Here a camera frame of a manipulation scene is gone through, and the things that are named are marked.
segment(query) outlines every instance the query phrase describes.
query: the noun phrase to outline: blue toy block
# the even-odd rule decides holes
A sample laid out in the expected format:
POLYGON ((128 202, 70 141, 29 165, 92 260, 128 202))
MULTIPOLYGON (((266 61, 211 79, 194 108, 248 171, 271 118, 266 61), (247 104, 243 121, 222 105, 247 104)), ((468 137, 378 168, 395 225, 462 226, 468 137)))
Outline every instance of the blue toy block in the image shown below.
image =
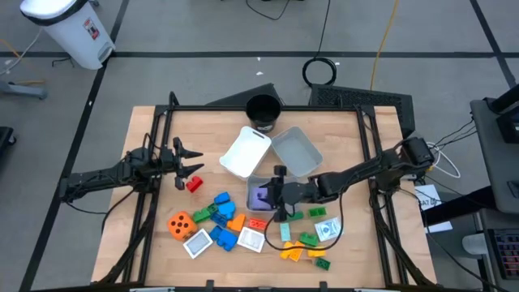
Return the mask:
POLYGON ((211 215, 211 220, 215 221, 219 226, 225 228, 227 227, 227 218, 224 215, 221 215, 219 213, 213 213, 211 215))
POLYGON ((223 247, 226 251, 230 251, 238 242, 238 236, 230 233, 227 230, 222 230, 218 237, 217 244, 223 247))
POLYGON ((236 205, 234 202, 227 202, 225 204, 218 205, 218 212, 224 215, 227 220, 233 219, 234 211, 236 211, 236 205))
POLYGON ((290 241, 290 226, 288 223, 280 223, 279 229, 281 231, 281 241, 290 241))
POLYGON ((214 240, 214 241, 218 240, 218 238, 220 237, 220 234, 221 234, 221 231, 222 231, 222 230, 223 230, 223 229, 222 229, 220 226, 218 226, 218 225, 214 226, 214 228, 213 228, 213 229, 211 230, 211 232, 209 233, 209 237, 210 237, 212 240, 214 240))
POLYGON ((223 203, 227 203, 230 201, 230 196, 229 196, 229 193, 226 191, 226 192, 222 192, 220 195, 217 195, 215 198, 214 198, 214 204, 223 204, 223 203))

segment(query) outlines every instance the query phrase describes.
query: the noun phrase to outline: yellow cable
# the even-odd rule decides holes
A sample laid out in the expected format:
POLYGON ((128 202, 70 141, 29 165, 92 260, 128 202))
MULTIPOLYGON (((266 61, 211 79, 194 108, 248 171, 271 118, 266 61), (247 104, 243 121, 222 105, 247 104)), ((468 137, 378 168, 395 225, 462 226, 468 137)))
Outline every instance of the yellow cable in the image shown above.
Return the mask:
MULTIPOLYGON (((0 39, 0 41, 17 57, 20 58, 20 55, 18 52, 16 52, 16 49, 13 48, 13 46, 6 40, 0 39)), ((23 62, 27 67, 29 67, 36 75, 41 75, 41 73, 33 67, 29 62, 26 62, 27 60, 20 59, 21 62, 23 62)), ((44 84, 45 79, 42 80, 28 80, 28 81, 19 81, 16 82, 16 84, 44 84)))
POLYGON ((380 43, 379 51, 376 53, 375 61, 373 62, 373 71, 371 72, 371 82, 370 82, 370 90, 373 90, 373 82, 375 81, 375 73, 376 73, 376 64, 379 61, 380 52, 384 48, 386 43, 386 37, 388 37, 389 29, 392 26, 392 20, 395 18, 395 14, 397 13, 398 3, 400 0, 395 0, 395 5, 392 7, 391 18, 389 18, 388 26, 386 27, 386 32, 384 33, 384 37, 382 38, 382 42, 380 43))

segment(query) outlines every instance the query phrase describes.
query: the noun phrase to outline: wooden table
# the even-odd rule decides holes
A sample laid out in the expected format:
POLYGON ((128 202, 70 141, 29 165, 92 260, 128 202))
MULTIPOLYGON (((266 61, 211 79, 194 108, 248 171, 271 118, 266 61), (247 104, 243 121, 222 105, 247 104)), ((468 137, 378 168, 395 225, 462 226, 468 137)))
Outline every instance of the wooden table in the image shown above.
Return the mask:
MULTIPOLYGON (((133 109, 123 153, 140 147, 144 134, 151 128, 153 110, 154 107, 133 109)), ((396 110, 393 107, 376 107, 375 112, 382 146, 384 149, 391 148, 401 140, 396 110)), ((275 251, 266 243, 261 253, 240 246, 236 246, 231 252, 226 252, 213 244, 202 255, 192 260, 182 244, 172 238, 166 226, 171 216, 182 210, 188 213, 200 210, 212 203, 214 196, 223 191, 228 191, 236 203, 235 214, 245 213, 247 218, 251 216, 265 220, 270 218, 270 214, 252 215, 248 212, 245 182, 227 173, 218 162, 219 157, 234 142, 240 128, 248 123, 246 115, 239 111, 175 111, 173 113, 169 147, 172 148, 172 138, 178 136, 187 149, 204 153, 202 157, 184 161, 185 165, 205 164, 205 167, 196 172, 204 180, 204 184, 191 194, 189 191, 178 191, 174 187, 174 174, 166 175, 162 179, 145 284, 147 286, 205 286, 206 280, 213 279, 215 286, 234 287, 317 287, 319 281, 327 281, 329 287, 384 287, 375 223, 368 204, 369 191, 366 182, 351 186, 344 194, 345 233, 325 257, 331 262, 331 268, 327 272, 314 266, 314 260, 308 258, 306 252, 303 252, 299 262, 294 263, 291 260, 282 260, 279 251, 275 251)), ((301 127, 323 154, 324 162, 313 174, 342 171, 363 162, 355 112, 285 111, 269 136, 272 137, 292 126, 301 127)), ((273 151, 269 151, 255 174, 271 177, 273 166, 280 163, 273 151)), ((402 187, 414 191, 410 182, 403 182, 402 187)), ((111 204, 118 201, 129 190, 128 187, 114 190, 111 204)), ((92 275, 93 281, 102 278, 127 247, 136 201, 137 195, 131 196, 111 213, 106 222, 92 275)), ((435 281, 431 254, 417 200, 404 192, 399 192, 393 196, 393 202, 402 246, 424 275, 435 281)), ((305 211, 318 206, 303 204, 301 209, 305 211)), ((325 218, 339 216, 338 201, 325 206, 328 210, 325 218)), ((293 241, 299 238, 302 232, 315 233, 314 223, 307 218, 290 223, 293 241)), ((214 222, 206 221, 200 223, 199 227, 209 232, 214 225, 214 222)), ((282 247, 278 224, 271 224, 268 236, 274 244, 282 247)), ((395 258, 389 245, 388 252, 392 279, 393 282, 398 282, 395 258)), ((140 257, 141 251, 137 251, 132 273, 134 280, 137 278, 140 257)))

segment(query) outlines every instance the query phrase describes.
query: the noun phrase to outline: white bin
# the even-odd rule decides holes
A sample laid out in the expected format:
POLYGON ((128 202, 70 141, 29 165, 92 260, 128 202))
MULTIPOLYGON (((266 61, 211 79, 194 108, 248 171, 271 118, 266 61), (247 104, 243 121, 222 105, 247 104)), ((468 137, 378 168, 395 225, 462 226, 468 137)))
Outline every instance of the white bin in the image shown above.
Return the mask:
POLYGON ((88 0, 24 0, 19 8, 82 67, 101 68, 115 50, 88 0))

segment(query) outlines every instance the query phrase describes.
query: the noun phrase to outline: green block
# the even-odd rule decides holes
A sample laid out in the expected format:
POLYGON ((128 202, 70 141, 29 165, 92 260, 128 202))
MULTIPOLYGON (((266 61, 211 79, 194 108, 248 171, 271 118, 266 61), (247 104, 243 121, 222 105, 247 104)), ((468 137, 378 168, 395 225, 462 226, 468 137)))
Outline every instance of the green block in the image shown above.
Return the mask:
POLYGON ((302 211, 296 212, 292 217, 287 216, 285 222, 292 222, 296 220, 301 220, 304 217, 302 211))
POLYGON ((319 207, 319 208, 312 208, 308 210, 308 215, 310 217, 321 217, 326 215, 326 208, 325 207, 319 207))
POLYGON ((210 204, 210 205, 207 207, 207 210, 208 210, 209 213, 212 215, 213 213, 218 212, 218 206, 216 206, 214 203, 212 203, 212 204, 210 204))
POLYGON ((319 243, 317 234, 308 234, 306 232, 301 233, 299 236, 299 241, 311 247, 317 247, 317 243, 319 243))
POLYGON ((207 219, 210 218, 210 216, 211 216, 211 213, 209 212, 209 210, 207 208, 203 208, 201 211, 196 211, 193 214, 193 221, 195 223, 206 221, 207 219))
POLYGON ((315 265, 318 266, 319 268, 325 269, 327 271, 330 269, 330 262, 323 258, 317 259, 317 261, 315 262, 315 265))

